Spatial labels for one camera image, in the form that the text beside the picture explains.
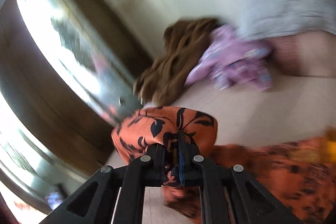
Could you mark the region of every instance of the gray cloth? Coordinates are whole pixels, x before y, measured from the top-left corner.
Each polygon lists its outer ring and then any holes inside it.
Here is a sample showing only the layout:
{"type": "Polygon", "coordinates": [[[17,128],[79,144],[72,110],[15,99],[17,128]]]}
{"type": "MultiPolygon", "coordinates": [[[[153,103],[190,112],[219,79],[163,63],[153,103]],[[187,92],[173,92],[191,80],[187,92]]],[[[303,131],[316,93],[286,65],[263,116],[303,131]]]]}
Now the gray cloth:
{"type": "Polygon", "coordinates": [[[237,34],[255,40],[307,30],[336,34],[336,0],[244,0],[237,34]]]}

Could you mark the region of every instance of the purple object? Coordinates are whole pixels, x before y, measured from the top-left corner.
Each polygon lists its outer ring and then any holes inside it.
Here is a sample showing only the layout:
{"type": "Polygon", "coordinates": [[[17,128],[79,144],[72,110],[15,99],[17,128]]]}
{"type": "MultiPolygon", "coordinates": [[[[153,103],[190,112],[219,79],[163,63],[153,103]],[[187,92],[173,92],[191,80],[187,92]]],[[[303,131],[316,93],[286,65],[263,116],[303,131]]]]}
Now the purple object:
{"type": "Polygon", "coordinates": [[[259,90],[272,87],[263,60],[272,51],[268,42],[243,41],[229,24],[215,29],[211,39],[212,44],[189,73],[184,85],[209,77],[219,89],[245,82],[259,90]]]}

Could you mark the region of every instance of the floor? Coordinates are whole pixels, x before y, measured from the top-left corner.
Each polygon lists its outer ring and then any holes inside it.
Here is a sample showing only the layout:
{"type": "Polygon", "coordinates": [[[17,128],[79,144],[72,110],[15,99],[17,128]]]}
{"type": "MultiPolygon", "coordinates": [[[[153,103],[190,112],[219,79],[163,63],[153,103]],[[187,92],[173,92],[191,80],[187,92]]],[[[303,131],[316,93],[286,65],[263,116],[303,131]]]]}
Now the floor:
{"type": "MultiPolygon", "coordinates": [[[[216,144],[238,143],[251,147],[304,139],[336,126],[336,80],[281,75],[270,68],[274,87],[259,92],[247,85],[214,89],[208,80],[189,88],[175,106],[200,110],[218,120],[216,144]]],[[[117,153],[108,161],[124,163],[117,153]]],[[[143,223],[189,223],[162,205],[161,191],[147,188],[143,223]]]]}

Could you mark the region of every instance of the metal screw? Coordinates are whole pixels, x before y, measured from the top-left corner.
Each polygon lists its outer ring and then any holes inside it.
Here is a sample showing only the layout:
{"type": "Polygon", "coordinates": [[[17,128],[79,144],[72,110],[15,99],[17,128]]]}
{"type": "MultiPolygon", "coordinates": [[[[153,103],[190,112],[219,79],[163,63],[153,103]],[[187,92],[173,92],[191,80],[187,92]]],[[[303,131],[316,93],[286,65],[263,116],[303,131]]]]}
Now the metal screw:
{"type": "Polygon", "coordinates": [[[100,169],[100,171],[104,174],[107,174],[112,171],[112,167],[109,165],[105,165],[100,169]]]}
{"type": "Polygon", "coordinates": [[[235,172],[240,173],[240,172],[242,172],[244,170],[244,167],[242,167],[240,164],[236,164],[235,166],[233,166],[233,170],[235,172]]]}
{"type": "Polygon", "coordinates": [[[203,160],[204,160],[204,157],[201,156],[201,155],[196,155],[196,156],[194,157],[194,161],[202,162],[203,160]]]}
{"type": "Polygon", "coordinates": [[[140,160],[143,162],[148,162],[151,160],[151,157],[149,155],[143,155],[141,156],[140,160]]]}

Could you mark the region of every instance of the orange fabric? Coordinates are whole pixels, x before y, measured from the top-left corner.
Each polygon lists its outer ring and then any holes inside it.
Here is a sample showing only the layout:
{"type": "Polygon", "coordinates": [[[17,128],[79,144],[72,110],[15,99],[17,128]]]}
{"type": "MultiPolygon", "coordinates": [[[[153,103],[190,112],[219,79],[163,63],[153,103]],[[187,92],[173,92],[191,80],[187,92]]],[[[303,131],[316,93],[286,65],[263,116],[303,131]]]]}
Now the orange fabric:
{"type": "Polygon", "coordinates": [[[180,186],[178,130],[184,130],[186,141],[217,164],[228,168],[243,165],[304,223],[322,223],[336,201],[336,169],[326,154],[326,137],[255,150],[239,145],[215,146],[217,121],[208,114],[179,107],[136,111],[113,130],[115,148],[129,163],[144,155],[148,145],[164,145],[165,204],[194,223],[201,223],[199,191],[180,186]]]}

